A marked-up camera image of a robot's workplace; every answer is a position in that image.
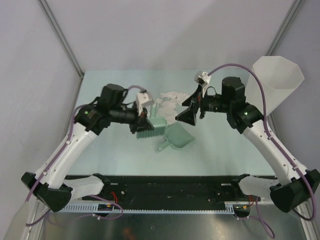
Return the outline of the green hand brush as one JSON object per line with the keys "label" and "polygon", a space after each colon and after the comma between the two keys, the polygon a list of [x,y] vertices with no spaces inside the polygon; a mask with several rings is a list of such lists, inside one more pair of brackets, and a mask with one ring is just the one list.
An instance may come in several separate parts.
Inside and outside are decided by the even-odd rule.
{"label": "green hand brush", "polygon": [[138,132],[136,134],[137,139],[158,137],[165,134],[168,123],[165,117],[158,115],[158,108],[159,103],[157,102],[150,108],[148,120],[153,126],[153,129]]}

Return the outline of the green plastic dustpan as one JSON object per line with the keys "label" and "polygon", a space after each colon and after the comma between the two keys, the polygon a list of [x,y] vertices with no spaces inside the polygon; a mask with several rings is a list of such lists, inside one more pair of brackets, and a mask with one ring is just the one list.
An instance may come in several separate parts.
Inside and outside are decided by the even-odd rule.
{"label": "green plastic dustpan", "polygon": [[172,146],[174,149],[182,149],[194,140],[195,137],[193,135],[180,123],[175,122],[166,128],[164,142],[157,147],[157,151],[161,152],[168,146]]}

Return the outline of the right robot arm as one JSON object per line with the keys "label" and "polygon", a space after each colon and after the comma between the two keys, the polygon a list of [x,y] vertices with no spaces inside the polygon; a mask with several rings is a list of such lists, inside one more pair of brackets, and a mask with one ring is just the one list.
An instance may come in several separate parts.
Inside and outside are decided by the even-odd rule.
{"label": "right robot arm", "polygon": [[185,100],[186,107],[175,120],[195,126],[197,114],[225,113],[227,122],[248,139],[261,153],[275,173],[276,179],[242,174],[232,181],[231,196],[242,201],[248,195],[271,200],[282,212],[296,208],[313,197],[320,183],[320,173],[309,170],[287,152],[267,125],[263,114],[246,101],[245,85],[238,77],[226,77],[221,83],[221,93],[209,95],[204,80],[198,80],[196,91]]}

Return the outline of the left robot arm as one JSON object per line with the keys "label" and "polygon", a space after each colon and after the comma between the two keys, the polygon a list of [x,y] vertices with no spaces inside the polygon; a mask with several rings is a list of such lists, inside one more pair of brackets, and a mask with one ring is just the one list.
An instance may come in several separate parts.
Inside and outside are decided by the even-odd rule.
{"label": "left robot arm", "polygon": [[99,173],[73,180],[66,176],[85,148],[112,123],[128,125],[132,134],[154,130],[147,110],[154,103],[151,93],[138,86],[132,107],[124,103],[133,88],[109,83],[100,96],[75,110],[69,133],[59,147],[36,172],[21,177],[29,188],[28,198],[35,196],[52,212],[58,212],[74,199],[96,196],[105,200],[110,196],[110,181]]}

